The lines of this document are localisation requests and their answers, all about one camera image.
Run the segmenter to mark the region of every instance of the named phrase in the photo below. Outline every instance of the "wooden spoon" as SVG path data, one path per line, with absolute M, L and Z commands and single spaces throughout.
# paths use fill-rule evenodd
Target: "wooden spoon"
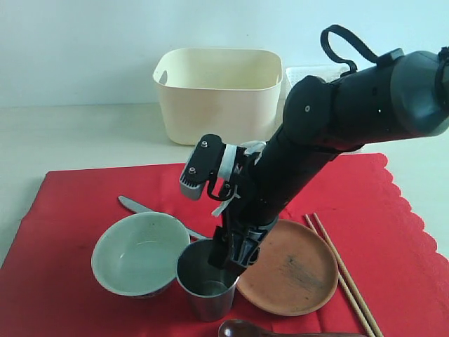
M 218 329 L 218 337 L 366 337 L 358 333 L 274 333 L 242 319 L 228 319 Z

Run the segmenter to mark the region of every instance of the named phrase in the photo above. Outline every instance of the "brown plate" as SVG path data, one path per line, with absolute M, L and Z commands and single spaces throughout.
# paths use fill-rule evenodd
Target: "brown plate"
M 337 284 L 337 261 L 326 242 L 304 225 L 280 220 L 237 289 L 264 311 L 300 316 L 325 305 Z

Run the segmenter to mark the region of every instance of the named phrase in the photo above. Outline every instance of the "butter knife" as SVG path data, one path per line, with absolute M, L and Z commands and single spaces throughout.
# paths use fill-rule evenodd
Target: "butter knife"
M 149 209 L 146 206 L 143 206 L 142 204 L 139 204 L 138 202 L 129 199 L 128 197 L 125 197 L 123 195 L 119 196 L 119 201 L 120 204 L 122 204 L 126 209 L 129 209 L 130 211 L 134 212 L 134 213 L 143 213 L 143 212 L 155 212 L 152 209 Z M 197 240 L 201 240 L 201 239 L 207 239 L 207 237 L 195 232 L 194 230 L 191 230 L 190 228 L 186 227 L 189 235 L 191 237 L 194 237 Z

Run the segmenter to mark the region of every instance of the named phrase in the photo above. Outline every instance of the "stainless steel cup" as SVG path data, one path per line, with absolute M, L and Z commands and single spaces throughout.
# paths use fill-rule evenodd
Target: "stainless steel cup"
M 177 261 L 177 281 L 187 292 L 195 316 L 204 322 L 217 321 L 231 310 L 235 275 L 208 264 L 211 239 L 191 243 Z

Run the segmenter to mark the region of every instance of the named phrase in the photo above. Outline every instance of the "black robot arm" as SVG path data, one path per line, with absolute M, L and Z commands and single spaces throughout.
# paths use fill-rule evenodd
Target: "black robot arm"
M 332 51 L 330 32 L 375 65 L 357 71 L 354 62 Z M 187 162 L 182 190 L 198 199 L 206 183 L 213 187 L 217 181 L 225 153 L 229 156 L 232 148 L 234 154 L 219 195 L 209 194 L 228 202 L 221 213 L 222 226 L 216 227 L 213 237 L 211 265 L 240 275 L 255 263 L 259 245 L 280 212 L 339 154 L 369 143 L 437 136 L 449 127 L 447 47 L 439 54 L 404 55 L 396 49 L 377 57 L 339 25 L 322 32 L 321 45 L 331 60 L 348 64 L 349 71 L 330 83 L 308 76 L 294 85 L 283 123 L 261 153 L 246 154 L 245 147 L 229 147 L 220 137 L 206 135 Z

